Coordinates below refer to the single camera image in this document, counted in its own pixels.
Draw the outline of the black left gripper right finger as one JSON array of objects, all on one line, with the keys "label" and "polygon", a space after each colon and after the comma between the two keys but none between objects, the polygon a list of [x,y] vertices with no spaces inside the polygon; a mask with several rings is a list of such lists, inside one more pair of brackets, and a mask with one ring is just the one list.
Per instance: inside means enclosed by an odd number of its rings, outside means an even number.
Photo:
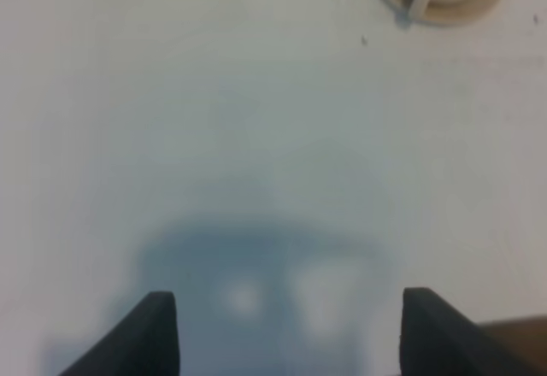
[{"label": "black left gripper right finger", "polygon": [[527,375],[528,365],[428,288],[406,288],[402,375]]}]

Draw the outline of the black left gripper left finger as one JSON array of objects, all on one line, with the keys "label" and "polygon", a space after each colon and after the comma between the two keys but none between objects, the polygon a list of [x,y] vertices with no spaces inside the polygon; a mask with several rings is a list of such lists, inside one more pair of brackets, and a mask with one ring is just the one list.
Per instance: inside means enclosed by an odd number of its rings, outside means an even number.
[{"label": "black left gripper left finger", "polygon": [[178,375],[179,334],[174,294],[146,295],[63,375]]}]

